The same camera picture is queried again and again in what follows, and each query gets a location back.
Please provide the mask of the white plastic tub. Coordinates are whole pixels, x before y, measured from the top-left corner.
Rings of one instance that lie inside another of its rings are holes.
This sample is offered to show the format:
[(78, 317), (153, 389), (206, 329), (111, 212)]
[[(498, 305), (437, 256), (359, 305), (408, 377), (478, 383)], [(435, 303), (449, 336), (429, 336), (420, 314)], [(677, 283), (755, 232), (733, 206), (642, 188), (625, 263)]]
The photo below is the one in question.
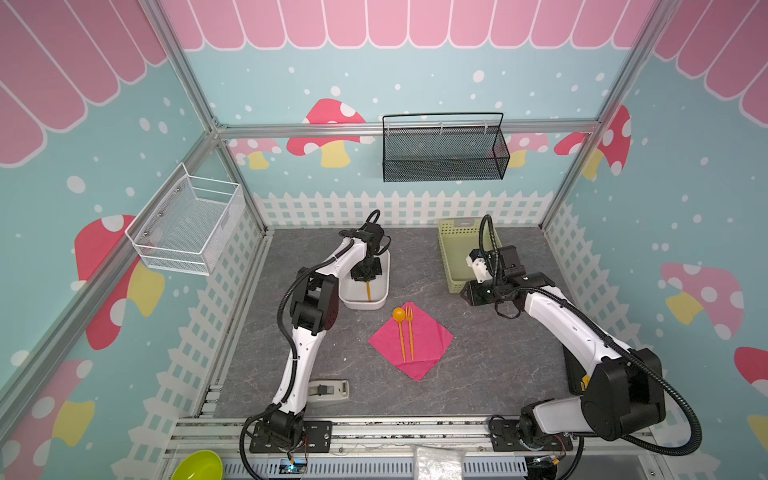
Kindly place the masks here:
[(381, 257), (383, 274), (370, 281), (372, 301), (367, 301), (366, 285), (363, 282), (353, 281), (347, 274), (339, 287), (341, 302), (351, 310), (372, 311), (382, 308), (387, 300), (390, 290), (390, 252), (387, 251)]

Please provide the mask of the green perforated plastic basket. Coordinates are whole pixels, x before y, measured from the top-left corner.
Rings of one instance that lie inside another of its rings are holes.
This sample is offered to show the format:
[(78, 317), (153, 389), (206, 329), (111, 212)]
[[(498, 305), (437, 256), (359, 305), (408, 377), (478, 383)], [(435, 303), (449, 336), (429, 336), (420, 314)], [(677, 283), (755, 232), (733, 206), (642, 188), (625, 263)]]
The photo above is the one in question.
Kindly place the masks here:
[(446, 218), (438, 222), (438, 243), (450, 294), (458, 294), (467, 282), (475, 280), (466, 263), (473, 249), (482, 245), (490, 256), (493, 245), (500, 245), (493, 224), (481, 227), (481, 223), (481, 217)]

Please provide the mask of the pink paper napkin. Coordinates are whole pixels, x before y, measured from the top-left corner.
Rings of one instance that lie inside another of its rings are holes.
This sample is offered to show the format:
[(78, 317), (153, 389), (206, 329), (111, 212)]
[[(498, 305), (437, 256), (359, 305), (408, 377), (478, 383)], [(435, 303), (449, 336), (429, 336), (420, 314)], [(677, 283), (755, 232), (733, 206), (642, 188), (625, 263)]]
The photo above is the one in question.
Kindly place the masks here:
[(442, 324), (413, 302), (415, 360), (410, 360), (408, 324), (403, 322), (407, 361), (402, 360), (398, 336), (398, 325), (392, 316), (368, 340), (368, 343), (393, 367), (414, 381), (423, 380), (444, 357), (454, 336)]

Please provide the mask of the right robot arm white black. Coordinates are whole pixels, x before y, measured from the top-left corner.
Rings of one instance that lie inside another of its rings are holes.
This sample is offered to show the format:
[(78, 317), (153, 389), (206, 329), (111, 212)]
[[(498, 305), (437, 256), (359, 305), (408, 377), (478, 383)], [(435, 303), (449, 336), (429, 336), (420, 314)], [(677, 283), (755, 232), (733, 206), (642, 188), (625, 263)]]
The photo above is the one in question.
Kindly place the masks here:
[[(615, 338), (570, 302), (545, 274), (529, 273), (514, 246), (500, 246), (490, 215), (482, 217), (478, 246), (467, 256), (474, 280), (461, 297), (471, 306), (514, 305), (544, 326), (575, 362), (579, 378), (570, 397), (534, 402), (521, 409), (515, 437), (530, 450), (542, 450), (558, 437), (592, 436), (623, 440), (652, 453), (681, 457), (695, 453), (703, 428), (695, 411), (662, 375), (659, 357)], [(688, 422), (689, 436), (678, 446), (663, 446), (637, 432), (666, 418), (672, 400)]]

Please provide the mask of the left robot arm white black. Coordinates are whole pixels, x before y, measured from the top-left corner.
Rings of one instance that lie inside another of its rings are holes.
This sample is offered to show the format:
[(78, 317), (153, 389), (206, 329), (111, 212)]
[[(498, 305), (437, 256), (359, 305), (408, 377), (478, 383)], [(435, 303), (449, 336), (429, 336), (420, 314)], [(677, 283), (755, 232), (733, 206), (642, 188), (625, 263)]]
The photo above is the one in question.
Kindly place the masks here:
[(380, 215), (376, 209), (362, 226), (340, 231), (341, 243), (333, 253), (300, 269), (282, 296), (276, 323), (289, 345), (285, 370), (269, 406), (244, 422), (241, 453), (254, 437), (286, 452), (304, 443), (310, 377), (322, 341), (338, 317), (341, 280), (366, 283), (383, 275), (380, 257), (388, 252), (391, 238), (378, 223)]

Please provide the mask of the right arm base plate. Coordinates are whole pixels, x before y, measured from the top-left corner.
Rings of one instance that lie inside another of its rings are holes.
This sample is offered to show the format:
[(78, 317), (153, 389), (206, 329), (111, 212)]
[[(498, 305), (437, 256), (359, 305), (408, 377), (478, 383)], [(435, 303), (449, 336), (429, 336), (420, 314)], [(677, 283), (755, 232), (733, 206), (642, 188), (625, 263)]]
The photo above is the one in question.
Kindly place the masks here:
[(495, 452), (569, 452), (573, 449), (573, 442), (567, 435), (543, 433), (528, 417), (506, 418), (494, 415), (488, 419), (487, 427)]

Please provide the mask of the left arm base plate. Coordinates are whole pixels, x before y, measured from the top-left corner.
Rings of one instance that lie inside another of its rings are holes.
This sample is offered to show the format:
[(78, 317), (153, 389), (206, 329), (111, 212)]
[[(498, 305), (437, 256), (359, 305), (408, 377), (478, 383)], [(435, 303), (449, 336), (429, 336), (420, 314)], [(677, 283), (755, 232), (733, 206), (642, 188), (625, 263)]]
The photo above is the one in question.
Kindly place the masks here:
[(246, 435), (246, 445), (250, 453), (328, 453), (332, 437), (333, 423), (330, 421), (305, 421), (303, 433), (296, 441), (286, 440), (268, 431), (261, 422), (257, 423), (253, 433)]

